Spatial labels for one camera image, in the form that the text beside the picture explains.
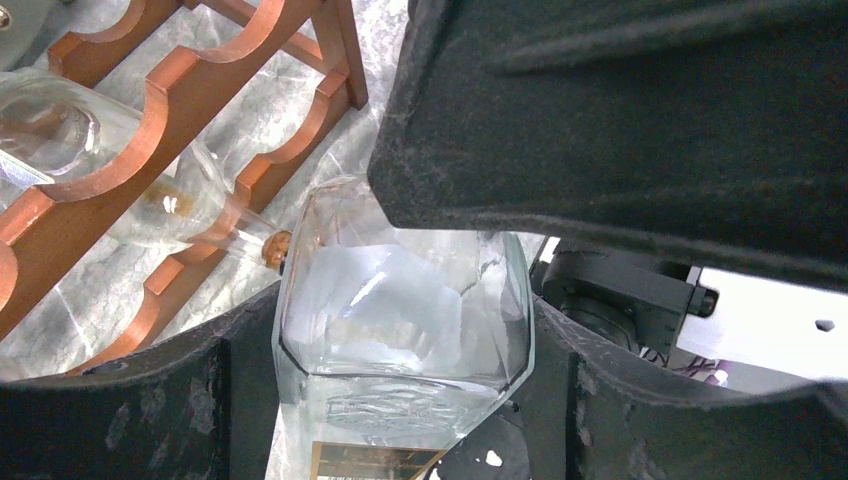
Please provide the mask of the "clear bottle orange label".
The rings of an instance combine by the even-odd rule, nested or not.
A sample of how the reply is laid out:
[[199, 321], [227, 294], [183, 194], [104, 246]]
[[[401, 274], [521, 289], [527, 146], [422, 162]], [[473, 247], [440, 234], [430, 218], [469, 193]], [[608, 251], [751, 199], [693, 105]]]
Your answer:
[[419, 479], [533, 370], [519, 238], [394, 227], [362, 176], [307, 194], [281, 277], [283, 479]]

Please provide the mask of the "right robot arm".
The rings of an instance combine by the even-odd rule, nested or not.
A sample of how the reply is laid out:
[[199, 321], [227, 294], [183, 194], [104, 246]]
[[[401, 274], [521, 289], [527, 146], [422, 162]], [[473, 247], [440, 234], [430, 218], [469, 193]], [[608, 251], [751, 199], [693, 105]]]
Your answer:
[[661, 355], [847, 376], [843, 1], [413, 1], [368, 177], [560, 239], [547, 301]]

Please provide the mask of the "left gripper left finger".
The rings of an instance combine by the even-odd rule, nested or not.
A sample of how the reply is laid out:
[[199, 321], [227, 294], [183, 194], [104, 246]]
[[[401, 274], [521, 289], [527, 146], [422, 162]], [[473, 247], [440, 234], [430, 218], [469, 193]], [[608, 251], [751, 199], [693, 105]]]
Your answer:
[[261, 479], [278, 289], [80, 375], [1, 387], [5, 479]]

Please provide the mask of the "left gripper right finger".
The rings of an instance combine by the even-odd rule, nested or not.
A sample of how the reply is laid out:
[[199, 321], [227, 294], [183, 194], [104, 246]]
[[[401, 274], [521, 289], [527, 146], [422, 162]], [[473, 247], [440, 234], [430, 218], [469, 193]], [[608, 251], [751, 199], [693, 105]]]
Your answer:
[[847, 387], [747, 395], [654, 365], [534, 302], [516, 399], [536, 479], [843, 479]]

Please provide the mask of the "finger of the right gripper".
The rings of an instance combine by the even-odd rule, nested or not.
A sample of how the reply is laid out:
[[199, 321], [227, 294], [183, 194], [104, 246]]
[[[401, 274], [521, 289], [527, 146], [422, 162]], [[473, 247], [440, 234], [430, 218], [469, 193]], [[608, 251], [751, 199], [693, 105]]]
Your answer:
[[367, 169], [406, 228], [845, 290], [843, 1], [416, 1]]

